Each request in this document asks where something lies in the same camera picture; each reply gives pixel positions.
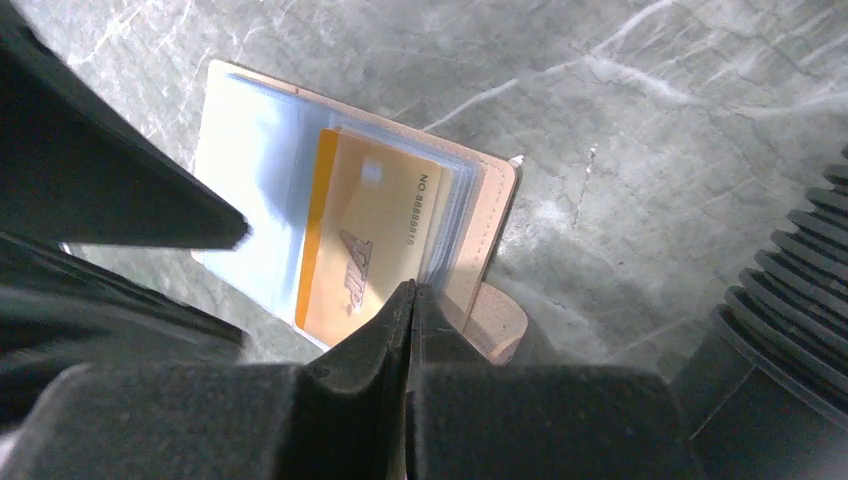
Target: yellow card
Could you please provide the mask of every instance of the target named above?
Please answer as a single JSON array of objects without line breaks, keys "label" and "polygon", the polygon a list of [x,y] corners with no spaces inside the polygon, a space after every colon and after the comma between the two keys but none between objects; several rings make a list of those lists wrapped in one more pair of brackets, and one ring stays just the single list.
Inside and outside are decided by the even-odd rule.
[{"label": "yellow card", "polygon": [[332,346],[418,278],[442,168],[324,130],[310,201],[296,324]]}]

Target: gray floor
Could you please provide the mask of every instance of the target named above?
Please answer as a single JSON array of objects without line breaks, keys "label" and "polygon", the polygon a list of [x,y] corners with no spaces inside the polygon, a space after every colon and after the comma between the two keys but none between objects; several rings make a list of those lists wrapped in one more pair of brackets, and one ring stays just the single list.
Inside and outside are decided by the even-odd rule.
[{"label": "gray floor", "polygon": [[[669,377],[848,142],[848,4],[826,0],[21,0],[51,46],[192,168],[213,58],[526,163],[488,274],[568,361]],[[184,252],[92,261],[318,352]]]}]

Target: white scratch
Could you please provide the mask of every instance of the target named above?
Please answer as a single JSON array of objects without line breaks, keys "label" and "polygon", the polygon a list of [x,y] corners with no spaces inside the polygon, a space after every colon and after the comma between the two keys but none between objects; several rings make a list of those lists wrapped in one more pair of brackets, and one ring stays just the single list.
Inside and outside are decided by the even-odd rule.
[{"label": "white scratch", "polygon": [[670,100],[675,103],[682,105],[701,105],[704,103],[702,99],[680,91],[672,87],[667,81],[661,78],[652,77],[637,68],[623,65],[608,58],[586,57],[584,61],[589,64],[592,68],[592,72],[601,81],[604,81],[605,78],[612,79],[617,77],[622,81],[633,81],[638,83],[644,87],[645,90],[653,92],[660,98]]},{"label": "white scratch", "polygon": [[123,13],[110,20],[109,23],[106,24],[106,31],[103,32],[103,35],[97,40],[97,43],[94,44],[94,48],[91,50],[91,52],[89,52],[89,54],[83,58],[79,58],[76,55],[70,55],[68,58],[68,65],[76,67],[94,58],[94,56],[97,55],[97,52],[100,51],[103,45],[105,45],[110,38],[113,38],[114,36],[123,33],[124,29],[127,28],[130,22],[132,22],[133,19],[137,17],[138,14],[141,13],[142,9],[144,9],[144,7],[146,7],[149,3],[150,1],[147,1],[142,5],[139,5],[135,8],[135,10],[132,11],[130,11],[129,9],[125,10]]},{"label": "white scratch", "polygon": [[601,50],[612,44],[613,42],[617,42],[618,40],[626,37],[631,30],[636,28],[640,23],[645,21],[646,18],[650,17],[654,13],[666,9],[674,4],[675,0],[659,0],[658,2],[652,3],[647,7],[643,8],[636,15],[630,17],[630,20],[624,23],[618,31],[616,31],[611,37],[599,43],[598,46],[592,49],[592,53],[599,53]]},{"label": "white scratch", "polygon": [[188,82],[188,86],[186,86],[183,103],[180,105],[179,111],[177,111],[178,117],[183,113],[183,110],[185,110],[185,107],[188,104],[189,98],[191,98],[191,92],[194,91],[194,85],[197,82],[197,74],[200,73],[200,68],[203,66],[203,62],[206,60],[206,57],[209,56],[209,52],[211,50],[212,47],[206,47],[206,50],[204,50],[203,55],[200,56],[200,60],[197,61],[197,65],[194,67],[194,72],[191,74],[191,80]]},{"label": "white scratch", "polygon": [[786,33],[781,33],[780,35],[775,37],[774,42],[772,42],[772,43],[774,45],[777,45],[778,43],[783,41],[783,39],[785,39],[786,37],[789,37],[789,36],[797,37],[797,36],[799,36],[801,33],[804,33],[807,30],[809,30],[810,28],[818,25],[822,20],[824,20],[825,18],[830,16],[833,13],[834,9],[835,9],[835,7],[831,5],[831,7],[828,8],[827,10],[822,11],[818,15],[810,17],[806,22],[802,23],[801,25],[797,26],[796,28],[792,29],[791,31],[786,32]]},{"label": "white scratch", "polygon": [[261,32],[262,30],[265,30],[264,25],[260,25],[258,27],[256,27],[255,25],[256,25],[256,20],[254,20],[253,22],[250,23],[250,28],[247,30],[247,33],[244,34],[244,37],[241,39],[241,44],[239,45],[238,52],[236,52],[236,56],[233,58],[234,62],[238,62],[239,57],[241,57],[241,54],[244,53],[244,44],[247,42],[247,40],[250,38],[250,36],[253,35],[254,33],[258,33],[258,32]]},{"label": "white scratch", "polygon": [[389,117],[389,120],[394,120],[394,119],[396,119],[397,117],[399,117],[399,116],[403,115],[404,113],[406,113],[407,111],[409,111],[409,109],[410,109],[410,108],[412,108],[412,107],[414,107],[414,106],[418,105],[418,102],[420,102],[420,101],[421,101],[421,97],[416,98],[416,99],[415,99],[412,103],[410,103],[409,105],[407,105],[407,106],[405,106],[405,107],[401,108],[400,110],[398,110],[398,111],[397,111],[397,113],[395,113],[394,115],[392,115],[391,117]]},{"label": "white scratch", "polygon": [[808,66],[809,64],[813,63],[817,58],[824,55],[825,53],[827,53],[827,52],[833,50],[834,48],[845,43],[846,40],[848,40],[848,32],[843,33],[839,37],[835,38],[833,41],[828,42],[828,43],[822,45],[821,47],[813,50],[807,56],[802,58],[801,61],[798,62],[798,65],[801,65],[802,67]]},{"label": "white scratch", "polygon": [[460,106],[454,108],[453,110],[451,110],[450,112],[448,112],[448,114],[445,115],[444,117],[442,117],[442,118],[436,120],[435,122],[431,123],[430,125],[427,125],[426,127],[422,128],[422,130],[424,130],[425,132],[428,132],[428,131],[438,127],[439,125],[447,122],[448,120],[452,119],[453,117],[459,115],[460,113],[464,112],[467,108],[473,107],[474,105],[477,105],[480,102],[485,102],[486,100],[489,100],[491,98],[495,98],[498,95],[500,95],[500,94],[506,92],[507,90],[511,89],[512,87],[516,86],[517,84],[518,84],[518,79],[513,78],[512,80],[509,80],[506,83],[503,83],[502,85],[498,85],[497,87],[490,88],[490,89],[486,90],[485,92],[478,93],[477,95],[474,95],[473,97],[471,97],[468,100],[466,100],[465,102],[463,102],[462,105],[460,105]]},{"label": "white scratch", "polygon": [[179,26],[185,25],[185,21],[188,19],[188,12],[191,11],[192,6],[194,6],[194,0],[186,0],[186,6],[183,8],[183,15],[180,17]]},{"label": "white scratch", "polygon": [[651,340],[653,340],[653,339],[655,339],[655,338],[659,337],[659,336],[660,336],[660,335],[662,335],[663,333],[666,333],[666,332],[668,332],[668,331],[670,331],[670,330],[674,330],[675,328],[677,328],[677,327],[679,327],[679,326],[681,326],[681,325],[683,325],[683,324],[685,324],[685,323],[690,323],[690,322],[692,322],[692,321],[693,321],[693,320],[691,320],[691,319],[689,319],[689,318],[685,318],[685,319],[683,319],[683,320],[677,320],[676,322],[672,322],[672,323],[670,323],[670,324],[668,324],[668,325],[666,325],[666,326],[664,326],[664,327],[660,327],[660,328],[658,328],[658,329],[654,330],[653,332],[651,332],[651,333],[649,333],[649,334],[647,334],[647,335],[644,335],[644,336],[640,337],[640,338],[639,338],[639,339],[637,339],[635,342],[633,342],[633,343],[631,343],[631,344],[629,344],[629,345],[625,346],[624,348],[620,349],[620,350],[619,350],[619,351],[617,351],[616,353],[614,353],[614,354],[612,354],[612,355],[608,356],[608,357],[606,358],[606,360],[605,360],[605,361],[606,361],[606,362],[614,361],[616,358],[620,357],[623,353],[625,353],[625,352],[629,352],[630,350],[633,350],[634,348],[638,347],[639,345],[642,345],[642,344],[643,344],[643,343],[645,343],[645,342],[650,342]]},{"label": "white scratch", "polygon": [[798,113],[830,112],[844,109],[848,105],[848,90],[814,97],[786,107],[729,107],[734,113],[751,118],[766,118]]}]

